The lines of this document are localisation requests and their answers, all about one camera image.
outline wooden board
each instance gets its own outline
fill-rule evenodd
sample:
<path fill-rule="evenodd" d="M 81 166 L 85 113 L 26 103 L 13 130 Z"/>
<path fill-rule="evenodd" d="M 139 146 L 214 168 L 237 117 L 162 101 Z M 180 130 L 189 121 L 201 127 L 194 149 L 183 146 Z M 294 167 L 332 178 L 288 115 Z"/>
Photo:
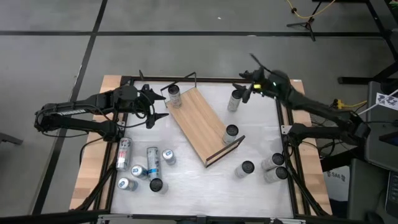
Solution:
<path fill-rule="evenodd" d="M 174 108 L 171 101 L 166 103 L 167 108 L 205 166 L 233 149 L 236 144 L 230 145 L 230 150 L 228 147 L 224 152 L 213 156 L 226 147 L 222 140 L 226 126 L 197 88 L 182 93 L 181 101 L 180 108 Z"/>
<path fill-rule="evenodd" d="M 101 92 L 113 90 L 119 87 L 120 80 L 120 75 L 105 75 L 101 86 Z M 292 85 L 294 86 L 294 88 L 296 88 L 296 90 L 304 93 L 303 83 L 301 82 L 301 80 L 292 80 Z M 310 115 L 305 111 L 293 111 L 293 119 L 297 123 L 303 123 L 307 126 L 312 125 Z M 285 110 L 284 121 L 287 121 L 287 114 Z M 316 144 L 314 139 L 306 139 L 306 141 Z M 70 208 L 75 208 L 79 206 L 83 202 L 83 200 L 90 194 L 94 186 L 98 183 L 100 176 L 99 173 L 101 172 L 101 166 L 103 163 L 105 147 L 105 142 L 97 142 L 96 144 L 89 145 L 86 148 L 81 163 L 87 165 L 91 164 L 91 168 L 85 166 L 80 167 Z M 301 144 L 299 146 L 299 150 L 305 178 L 305 185 L 308 187 L 309 191 L 315 197 L 315 200 L 322 206 L 322 208 L 326 212 L 331 214 L 328 192 L 326 191 L 325 181 L 323 180 L 323 172 L 318 157 L 318 151 L 313 146 L 309 146 L 306 144 Z M 297 186 L 295 188 L 295 191 L 298 203 L 298 211 L 300 214 L 304 214 L 301 193 Z M 103 194 L 101 200 L 102 202 L 106 200 L 106 196 L 107 194 Z"/>

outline sticker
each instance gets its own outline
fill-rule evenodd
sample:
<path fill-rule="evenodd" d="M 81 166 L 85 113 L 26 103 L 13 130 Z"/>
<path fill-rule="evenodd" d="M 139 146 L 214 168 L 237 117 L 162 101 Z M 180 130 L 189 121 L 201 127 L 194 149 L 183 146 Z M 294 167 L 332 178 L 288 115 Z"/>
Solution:
<path fill-rule="evenodd" d="M 385 106 L 393 110 L 398 110 L 398 98 L 396 97 L 377 93 L 376 103 L 378 102 L 380 102 L 380 106 Z"/>

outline wooden plank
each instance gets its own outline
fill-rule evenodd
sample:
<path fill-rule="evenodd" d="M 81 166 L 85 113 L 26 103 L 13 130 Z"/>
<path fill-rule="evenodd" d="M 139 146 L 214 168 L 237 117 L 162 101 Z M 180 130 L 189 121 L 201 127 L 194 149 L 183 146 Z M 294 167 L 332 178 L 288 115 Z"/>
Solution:
<path fill-rule="evenodd" d="M 226 126 L 197 88 L 182 93 L 181 101 L 180 108 L 174 108 L 170 101 L 167 102 L 167 107 L 202 162 L 206 164 L 207 158 L 225 147 L 222 139 Z"/>

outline can top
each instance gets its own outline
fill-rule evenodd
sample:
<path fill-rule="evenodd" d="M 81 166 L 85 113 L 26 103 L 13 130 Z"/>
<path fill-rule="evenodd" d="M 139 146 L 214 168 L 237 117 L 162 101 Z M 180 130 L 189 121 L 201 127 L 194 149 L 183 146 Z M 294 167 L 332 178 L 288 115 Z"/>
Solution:
<path fill-rule="evenodd" d="M 242 98 L 242 93 L 239 90 L 234 90 L 232 91 L 232 97 L 235 99 L 240 99 Z"/>
<path fill-rule="evenodd" d="M 274 155 L 272 155 L 272 161 L 276 165 L 280 166 L 284 163 L 285 157 L 281 153 L 275 153 Z"/>
<path fill-rule="evenodd" d="M 173 158 L 173 155 L 174 155 L 174 153 L 170 149 L 166 149 L 162 153 L 163 158 L 166 159 L 166 160 Z"/>
<path fill-rule="evenodd" d="M 141 165 L 135 165 L 131 168 L 131 174 L 135 176 L 139 176 L 142 174 L 142 166 Z"/>
<path fill-rule="evenodd" d="M 254 171 L 254 164 L 251 161 L 244 161 L 242 163 L 242 170 L 247 174 L 251 174 Z"/>
<path fill-rule="evenodd" d="M 126 189 L 128 185 L 129 185 L 129 179 L 127 179 L 125 177 L 122 177 L 119 179 L 118 187 L 120 189 Z"/>
<path fill-rule="evenodd" d="M 279 179 L 284 180 L 287 178 L 287 170 L 285 167 L 278 167 L 275 170 L 276 176 L 279 177 Z"/>
<path fill-rule="evenodd" d="M 170 94 L 177 94 L 180 88 L 177 85 L 170 85 L 168 91 Z"/>
<path fill-rule="evenodd" d="M 239 129 L 236 125 L 234 124 L 230 124 L 226 127 L 226 132 L 227 134 L 229 134 L 230 136 L 237 136 Z"/>
<path fill-rule="evenodd" d="M 149 188 L 153 192 L 158 192 L 158 191 L 162 190 L 162 187 L 163 187 L 163 181 L 160 180 L 159 178 L 155 178 L 155 179 L 151 180 L 151 182 L 149 184 Z"/>

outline fallen can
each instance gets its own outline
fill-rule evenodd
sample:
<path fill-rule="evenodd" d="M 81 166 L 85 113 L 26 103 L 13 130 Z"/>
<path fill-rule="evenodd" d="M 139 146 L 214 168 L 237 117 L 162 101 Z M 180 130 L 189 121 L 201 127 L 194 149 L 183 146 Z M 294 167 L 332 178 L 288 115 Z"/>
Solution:
<path fill-rule="evenodd" d="M 275 153 L 261 162 L 263 170 L 267 171 L 275 167 L 279 167 L 285 162 L 285 157 L 281 153 Z"/>
<path fill-rule="evenodd" d="M 239 129 L 236 125 L 230 124 L 226 127 L 225 133 L 223 136 L 223 143 L 224 144 L 230 144 L 236 139 L 236 136 L 238 135 Z"/>
<path fill-rule="evenodd" d="M 138 187 L 138 183 L 135 180 L 129 180 L 125 177 L 122 177 L 118 181 L 118 187 L 122 190 L 134 191 Z"/>
<path fill-rule="evenodd" d="M 151 189 L 151 191 L 155 193 L 164 194 L 169 189 L 169 185 L 160 180 L 159 178 L 155 178 L 151 180 L 149 188 Z"/>
<path fill-rule="evenodd" d="M 162 157 L 164 159 L 164 161 L 166 161 L 166 163 L 168 165 L 173 165 L 175 164 L 175 156 L 174 156 L 174 152 L 171 149 L 166 149 L 163 151 L 162 153 Z"/>
<path fill-rule="evenodd" d="M 174 108 L 180 108 L 182 101 L 180 96 L 180 88 L 177 85 L 170 85 L 169 86 L 169 97 L 170 101 Z"/>
<path fill-rule="evenodd" d="M 276 167 L 264 173 L 264 180 L 268 183 L 274 183 L 287 178 L 287 169 L 285 167 Z"/>
<path fill-rule="evenodd" d="M 235 169 L 235 175 L 239 178 L 243 178 L 254 171 L 254 164 L 251 161 L 244 161 Z"/>
<path fill-rule="evenodd" d="M 148 178 L 148 170 L 142 167 L 141 165 L 135 165 L 131 168 L 131 174 L 134 177 L 140 178 L 141 180 L 145 180 Z"/>
<path fill-rule="evenodd" d="M 231 97 L 228 102 L 228 111 L 235 112 L 238 109 L 239 103 L 242 100 L 242 94 L 239 90 L 232 91 Z"/>
<path fill-rule="evenodd" d="M 129 167 L 130 154 L 132 148 L 131 138 L 123 137 L 119 142 L 118 158 L 116 160 L 116 170 L 125 171 Z"/>
<path fill-rule="evenodd" d="M 147 162 L 149 180 L 160 178 L 159 150 L 157 147 L 147 148 Z"/>

